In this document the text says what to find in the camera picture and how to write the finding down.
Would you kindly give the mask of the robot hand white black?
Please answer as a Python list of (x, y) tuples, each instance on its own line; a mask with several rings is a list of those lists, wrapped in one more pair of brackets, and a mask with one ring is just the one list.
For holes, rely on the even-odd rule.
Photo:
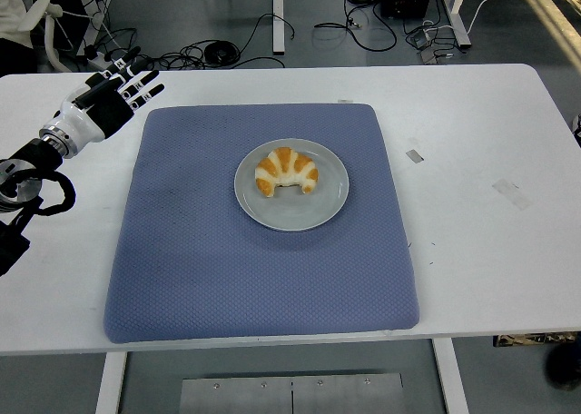
[(101, 142), (119, 131), (135, 112), (163, 89), (151, 85), (159, 75), (149, 70), (136, 46), (69, 94), (54, 118), (41, 130), (42, 138), (60, 145), (72, 157), (88, 143)]

